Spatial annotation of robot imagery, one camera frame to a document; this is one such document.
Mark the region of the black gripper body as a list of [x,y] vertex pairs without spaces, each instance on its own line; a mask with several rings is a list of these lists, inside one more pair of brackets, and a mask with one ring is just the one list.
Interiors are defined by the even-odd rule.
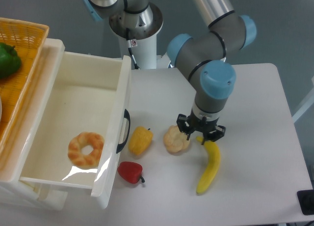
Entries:
[[191,125],[194,127],[194,132],[198,131],[200,133],[210,132],[214,130],[218,119],[214,121],[207,121],[207,118],[203,116],[202,119],[197,118],[194,114],[190,115]]

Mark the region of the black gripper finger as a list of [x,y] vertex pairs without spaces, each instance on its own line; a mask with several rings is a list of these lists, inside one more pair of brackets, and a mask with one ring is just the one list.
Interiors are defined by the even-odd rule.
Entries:
[[191,125],[190,116],[179,114],[177,117],[177,126],[179,131],[186,135],[186,140],[188,141],[191,134],[194,132],[194,127]]
[[222,125],[216,125],[213,131],[203,133],[203,140],[201,145],[204,145],[206,141],[216,142],[225,136],[226,127]]

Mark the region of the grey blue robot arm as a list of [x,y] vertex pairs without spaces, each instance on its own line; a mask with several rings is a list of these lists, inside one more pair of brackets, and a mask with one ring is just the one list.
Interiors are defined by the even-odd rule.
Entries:
[[[156,36],[162,28],[160,9],[149,0],[83,0],[96,21],[108,18],[118,37],[120,53],[134,69],[156,68]],[[178,115],[179,130],[198,131],[203,141],[217,141],[225,127],[217,121],[233,91],[236,74],[225,62],[230,53],[251,44],[257,34],[254,21],[238,15],[229,0],[194,0],[208,32],[195,39],[180,34],[168,44],[169,64],[178,68],[196,91],[190,115]]]

